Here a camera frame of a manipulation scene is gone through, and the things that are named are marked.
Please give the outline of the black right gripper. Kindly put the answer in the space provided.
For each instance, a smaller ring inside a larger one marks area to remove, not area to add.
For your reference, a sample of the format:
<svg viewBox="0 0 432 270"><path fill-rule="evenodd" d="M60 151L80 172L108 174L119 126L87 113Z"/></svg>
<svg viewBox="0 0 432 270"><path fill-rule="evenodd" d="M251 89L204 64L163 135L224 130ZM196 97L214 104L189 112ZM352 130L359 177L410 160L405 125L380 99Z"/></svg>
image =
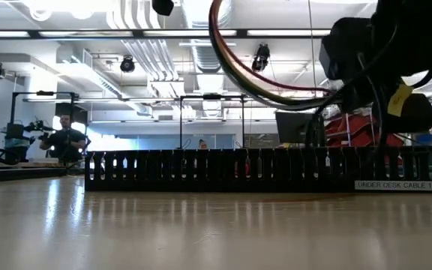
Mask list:
<svg viewBox="0 0 432 270"><path fill-rule="evenodd" d="M378 1L368 17L341 20L343 86L335 104L343 113L369 106L386 108L404 77L432 71L432 1ZM388 133L420 133L432 128L432 104L411 94L400 116L387 114Z"/></svg>

